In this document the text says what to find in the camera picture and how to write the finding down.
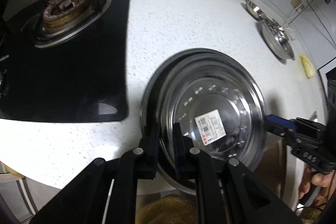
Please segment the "person's right hand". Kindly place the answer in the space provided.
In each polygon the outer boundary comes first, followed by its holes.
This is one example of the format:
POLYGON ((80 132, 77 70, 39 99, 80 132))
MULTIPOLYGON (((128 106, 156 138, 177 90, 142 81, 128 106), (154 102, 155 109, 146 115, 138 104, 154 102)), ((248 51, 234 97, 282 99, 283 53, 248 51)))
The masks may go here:
POLYGON ((307 166, 303 173, 301 185, 299 186, 299 200, 310 191, 312 185, 321 187, 313 202, 313 206, 321 206, 331 198, 335 191, 335 170, 332 170, 327 175, 321 173, 312 174, 311 168, 307 166))

